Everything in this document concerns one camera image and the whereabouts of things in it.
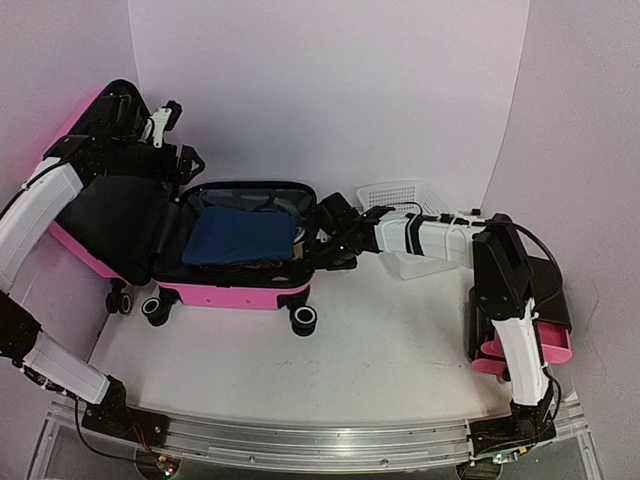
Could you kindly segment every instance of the pink suitcase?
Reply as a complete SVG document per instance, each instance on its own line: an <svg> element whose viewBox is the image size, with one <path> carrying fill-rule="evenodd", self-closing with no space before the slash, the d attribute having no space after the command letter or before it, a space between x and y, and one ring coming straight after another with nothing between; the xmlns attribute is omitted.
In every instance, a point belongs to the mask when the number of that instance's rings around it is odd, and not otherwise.
<svg viewBox="0 0 640 480"><path fill-rule="evenodd" d="M108 123L113 115L129 115L126 111L101 111L104 106L99 100L114 95L135 99L142 104L136 108L148 115L137 89L117 80L94 92L57 138L86 134L88 128ZM154 326L164 324L172 305L180 300L186 305L208 307L287 307L294 331L299 335L312 333L317 314L306 302L313 266L304 255L268 270L229 272L182 263L182 252L199 214L213 205L288 212L297 220L302 248L316 194L311 187L295 182L215 182L180 194L176 184L132 176L99 176L60 213L50 232L85 264L111 280L113 289L106 298L111 313L131 311L131 297L124 292L127 285L141 286L155 280L160 287L158 297L142 305L142 312Z"/></svg>

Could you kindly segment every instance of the white basket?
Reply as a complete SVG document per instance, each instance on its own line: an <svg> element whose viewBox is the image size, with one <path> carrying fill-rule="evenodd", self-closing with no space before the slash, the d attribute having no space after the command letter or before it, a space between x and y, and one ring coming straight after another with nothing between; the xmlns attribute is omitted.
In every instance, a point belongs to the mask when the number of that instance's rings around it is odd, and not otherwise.
<svg viewBox="0 0 640 480"><path fill-rule="evenodd" d="M369 185L359 188L356 194L365 210L379 205L390 205L399 211L417 213L419 209L416 205L403 204L403 202L416 202L422 205L425 215L458 213L433 191L433 187L419 180ZM455 263L446 260L422 258L406 253L383 253L381 257L387 268L403 280L457 267Z"/></svg>

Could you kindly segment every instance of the folded blue cloth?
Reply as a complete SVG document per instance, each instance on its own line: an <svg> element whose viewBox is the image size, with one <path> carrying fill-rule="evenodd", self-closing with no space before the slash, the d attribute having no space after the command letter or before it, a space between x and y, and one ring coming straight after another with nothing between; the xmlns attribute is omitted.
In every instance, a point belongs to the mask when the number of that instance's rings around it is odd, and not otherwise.
<svg viewBox="0 0 640 480"><path fill-rule="evenodd" d="M296 219L288 213L205 208L182 254L185 265L222 266L293 258Z"/></svg>

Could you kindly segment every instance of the wall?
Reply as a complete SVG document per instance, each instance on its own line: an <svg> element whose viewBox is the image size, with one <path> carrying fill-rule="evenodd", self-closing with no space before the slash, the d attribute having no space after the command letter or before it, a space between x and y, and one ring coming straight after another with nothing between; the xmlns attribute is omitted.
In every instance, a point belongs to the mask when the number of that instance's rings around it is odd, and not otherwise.
<svg viewBox="0 0 640 480"><path fill-rule="evenodd" d="M33 170L66 117L95 88L136 80L126 0L0 2L0 205ZM107 284L45 237L11 295L87 357ZM26 474L51 396L0 362L0 479Z"/></svg>
<svg viewBox="0 0 640 480"><path fill-rule="evenodd" d="M640 4L534 0L485 213L557 255L575 324L569 367L607 478L635 478L640 424Z"/></svg>
<svg viewBox="0 0 640 480"><path fill-rule="evenodd" d="M141 87L185 113L198 178L293 179L320 195L406 178L480 204L528 0L129 2Z"/></svg>

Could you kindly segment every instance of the white table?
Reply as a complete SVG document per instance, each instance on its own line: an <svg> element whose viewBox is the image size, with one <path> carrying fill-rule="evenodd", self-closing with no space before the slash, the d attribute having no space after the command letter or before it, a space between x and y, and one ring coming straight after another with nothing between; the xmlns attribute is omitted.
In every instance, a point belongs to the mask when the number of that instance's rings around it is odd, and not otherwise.
<svg viewBox="0 0 640 480"><path fill-rule="evenodd" d="M288 313L174 306L154 328L112 315L91 363L122 380L129 403L210 418L304 424L410 423L508 413L510 387L471 370L462 268L403 281L375 255L319 272L310 337Z"/></svg>

